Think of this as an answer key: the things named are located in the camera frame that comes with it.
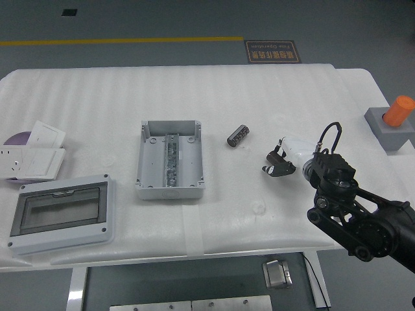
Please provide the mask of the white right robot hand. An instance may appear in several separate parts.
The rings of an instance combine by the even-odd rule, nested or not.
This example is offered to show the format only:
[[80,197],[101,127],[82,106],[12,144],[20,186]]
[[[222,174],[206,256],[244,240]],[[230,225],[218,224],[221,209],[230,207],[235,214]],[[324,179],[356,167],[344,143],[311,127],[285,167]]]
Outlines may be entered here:
[[315,145],[309,141],[293,137],[283,137],[275,149],[268,153],[266,159],[270,163],[262,171],[271,177],[288,176],[296,171],[309,180],[309,169],[314,156]]

